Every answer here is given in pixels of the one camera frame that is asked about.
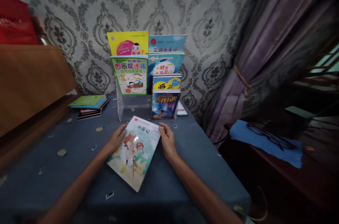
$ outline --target green book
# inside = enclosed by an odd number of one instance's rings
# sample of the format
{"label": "green book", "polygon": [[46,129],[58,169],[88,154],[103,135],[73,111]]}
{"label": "green book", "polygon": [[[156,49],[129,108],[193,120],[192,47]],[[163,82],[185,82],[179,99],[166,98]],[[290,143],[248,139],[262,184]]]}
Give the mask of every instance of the green book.
{"label": "green book", "polygon": [[93,106],[105,97],[106,95],[81,96],[70,103],[68,106]]}
{"label": "green book", "polygon": [[110,59],[122,95],[147,94],[147,55],[120,55]]}

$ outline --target wooden cabinet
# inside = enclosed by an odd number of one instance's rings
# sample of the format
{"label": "wooden cabinet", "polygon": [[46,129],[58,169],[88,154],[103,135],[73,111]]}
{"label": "wooden cabinet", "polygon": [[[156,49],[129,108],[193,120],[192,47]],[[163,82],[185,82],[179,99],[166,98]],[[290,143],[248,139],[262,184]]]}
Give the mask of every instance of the wooden cabinet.
{"label": "wooden cabinet", "polygon": [[0,66],[0,137],[77,87],[59,46],[0,45]]}

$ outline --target eyeglasses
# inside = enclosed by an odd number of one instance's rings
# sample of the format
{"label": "eyeglasses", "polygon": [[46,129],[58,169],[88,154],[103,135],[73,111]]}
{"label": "eyeglasses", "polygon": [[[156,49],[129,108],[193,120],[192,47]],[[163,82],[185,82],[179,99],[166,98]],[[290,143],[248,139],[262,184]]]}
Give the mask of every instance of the eyeglasses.
{"label": "eyeglasses", "polygon": [[278,146],[280,148],[280,150],[284,151],[284,149],[296,149],[297,147],[293,144],[291,144],[289,141],[283,139],[280,136],[274,136],[268,132],[265,132],[259,128],[257,128],[256,126],[252,125],[252,124],[247,124],[247,127],[254,132],[255,134],[258,134],[260,136],[265,136],[267,137],[267,139],[275,144],[276,146]]}

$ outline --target hand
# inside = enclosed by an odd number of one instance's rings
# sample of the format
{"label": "hand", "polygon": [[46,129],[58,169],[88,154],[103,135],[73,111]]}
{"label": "hand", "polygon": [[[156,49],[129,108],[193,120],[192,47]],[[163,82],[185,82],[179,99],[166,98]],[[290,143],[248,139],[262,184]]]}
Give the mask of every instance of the hand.
{"label": "hand", "polygon": [[103,147],[103,151],[107,157],[112,155],[120,146],[123,138],[126,134],[125,127],[127,124],[121,125],[111,136],[111,138],[107,141],[107,143]]}
{"label": "hand", "polygon": [[170,158],[177,156],[177,150],[174,143],[174,134],[173,131],[166,123],[159,123],[159,132],[161,134],[161,142],[165,157],[170,160]]}

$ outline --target finger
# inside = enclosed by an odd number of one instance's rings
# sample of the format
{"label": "finger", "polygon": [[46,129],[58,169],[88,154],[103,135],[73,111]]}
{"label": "finger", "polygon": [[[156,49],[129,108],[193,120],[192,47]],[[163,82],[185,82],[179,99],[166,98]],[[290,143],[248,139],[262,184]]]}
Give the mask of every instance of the finger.
{"label": "finger", "polygon": [[122,124],[120,125],[120,127],[113,133],[115,134],[116,136],[119,136],[121,134],[121,131],[127,126],[127,123],[126,124]]}
{"label": "finger", "polygon": [[159,126],[159,132],[160,132],[162,138],[166,137],[165,130],[161,126]]}
{"label": "finger", "polygon": [[172,130],[170,129],[170,127],[169,127],[166,123],[161,123],[161,122],[159,122],[159,124],[165,128],[166,134],[167,134],[168,136],[173,135]]}
{"label": "finger", "polygon": [[118,136],[118,141],[121,142],[126,135],[127,130],[123,130],[121,134]]}

